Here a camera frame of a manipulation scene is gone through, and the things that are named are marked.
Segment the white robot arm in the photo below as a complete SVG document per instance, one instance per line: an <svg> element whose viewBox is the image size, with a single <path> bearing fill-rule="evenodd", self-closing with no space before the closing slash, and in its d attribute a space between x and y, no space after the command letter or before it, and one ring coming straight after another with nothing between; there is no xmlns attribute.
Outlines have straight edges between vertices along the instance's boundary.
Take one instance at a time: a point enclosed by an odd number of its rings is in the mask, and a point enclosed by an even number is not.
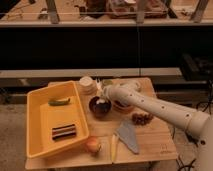
<svg viewBox="0 0 213 171"><path fill-rule="evenodd" d="M133 80L107 85L103 88L103 95L111 101L132 105L153 114L197 139L195 170L213 171L213 115L144 95L140 90L140 83Z"/></svg>

